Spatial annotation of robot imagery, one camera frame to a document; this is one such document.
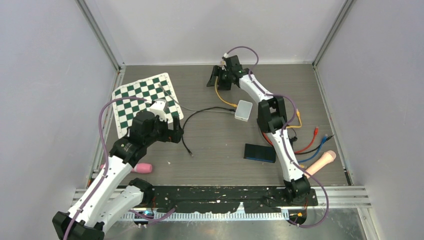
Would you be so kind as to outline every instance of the gray cable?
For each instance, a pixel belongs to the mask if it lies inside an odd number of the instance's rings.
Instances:
[[[182,107],[183,109],[186,109],[188,111],[192,111],[192,112],[198,112],[199,110],[195,110],[195,109],[191,109],[188,107],[185,107],[183,105],[181,105],[177,100],[175,100],[171,94],[167,93],[167,91],[164,89],[164,87],[161,84],[158,84],[159,87],[163,90],[163,92],[168,95],[176,104],[178,104],[180,107]],[[234,114],[234,112],[232,111],[219,111],[219,110],[205,110],[203,112],[210,112],[210,113],[228,113],[228,114]]]

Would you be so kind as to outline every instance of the blue cable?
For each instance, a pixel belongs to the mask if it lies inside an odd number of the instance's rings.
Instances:
[[[297,161],[298,163],[304,163],[304,162],[307,162],[307,161],[309,161],[309,160],[311,160],[311,159],[313,159],[313,158],[315,158],[315,156],[318,154],[318,152],[320,152],[320,150],[321,150],[321,148],[322,148],[322,146],[324,145],[324,143],[327,141],[327,135],[325,135],[323,138],[322,138],[322,140],[321,140],[321,144],[319,145],[319,147],[318,147],[318,149],[316,150],[316,152],[310,157],[310,158],[307,158],[307,159],[305,159],[305,160],[302,160],[302,161]]]

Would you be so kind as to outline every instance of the red cable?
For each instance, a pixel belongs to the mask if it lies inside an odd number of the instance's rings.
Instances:
[[[304,149],[302,149],[302,150],[295,151],[294,153],[295,153],[295,154],[301,153],[301,152],[305,151],[306,149],[308,149],[310,146],[312,146],[312,144],[313,144],[313,143],[314,143],[314,141],[315,141],[315,138],[317,137],[317,134],[318,134],[318,127],[315,127],[315,131],[313,131],[312,141],[310,141],[309,145],[307,145],[307,146],[306,146]]]
[[[262,133],[263,138],[265,138],[265,140],[269,143],[269,145],[274,146],[273,143],[271,142],[271,140],[268,138],[268,136],[263,132],[261,132],[261,133]]]
[[[314,143],[314,141],[315,141],[315,138],[317,137],[317,135],[318,135],[318,131],[319,131],[319,129],[318,129],[318,127],[315,127],[315,131],[313,131],[313,137],[312,137],[312,140],[310,141],[310,143],[309,143],[309,145],[308,146],[306,146],[304,149],[302,149],[302,150],[299,150],[299,151],[295,151],[294,153],[295,154],[298,154],[298,153],[301,153],[301,152],[303,152],[303,151],[305,151],[305,150],[307,150],[309,147],[311,147],[312,146],[312,144]],[[271,145],[271,146],[274,146],[273,145],[273,143],[271,142],[271,140],[268,138],[268,136],[265,134],[265,133],[263,133],[263,132],[261,132],[262,133],[262,136],[265,138],[265,140]]]

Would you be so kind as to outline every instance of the black bracket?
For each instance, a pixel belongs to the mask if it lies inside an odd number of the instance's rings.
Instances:
[[[141,192],[143,192],[143,199],[141,204],[150,204],[152,199],[155,197],[153,186],[143,179],[134,178],[133,180],[129,181],[128,186],[137,187]]]
[[[159,116],[150,111],[139,111],[127,134],[113,144],[109,154],[123,159],[124,163],[129,163],[134,168],[154,142],[180,142],[184,133],[180,119],[173,116],[172,120],[173,129],[168,129],[168,121],[160,121]]]
[[[59,239],[64,239],[64,235],[68,225],[71,222],[69,213],[58,211],[53,217],[53,226],[56,230]],[[70,228],[68,240],[102,240],[105,237],[105,233],[102,231],[103,223],[98,222],[94,227],[84,226],[85,222],[74,222]]]
[[[311,185],[305,175],[297,180],[284,181],[284,185],[284,198],[288,203],[303,202],[305,197],[311,192]]]
[[[231,90],[231,85],[235,84],[240,88],[239,80],[249,72],[248,68],[242,67],[237,55],[222,58],[225,61],[224,69],[221,66],[215,65],[212,69],[209,81],[206,87],[214,87],[215,81],[218,83],[218,90]]]
[[[257,124],[263,133],[276,133],[287,122],[284,98],[275,96],[262,100],[257,105]]]

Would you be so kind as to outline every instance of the yellow connector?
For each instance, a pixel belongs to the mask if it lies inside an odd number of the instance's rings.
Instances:
[[[225,101],[225,100],[224,100],[224,99],[220,96],[220,94],[218,93],[218,78],[216,78],[216,80],[215,80],[215,92],[216,92],[216,95],[218,95],[218,98],[219,98],[219,99],[221,99],[221,101],[223,101],[224,103],[226,103],[226,104],[230,105],[231,107],[237,108],[237,104],[235,104],[235,103],[230,103],[230,102]]]
[[[299,119],[299,126],[288,126],[288,129],[300,129],[302,127],[302,119],[301,119],[301,112],[299,109],[296,108],[296,115],[297,119]]]

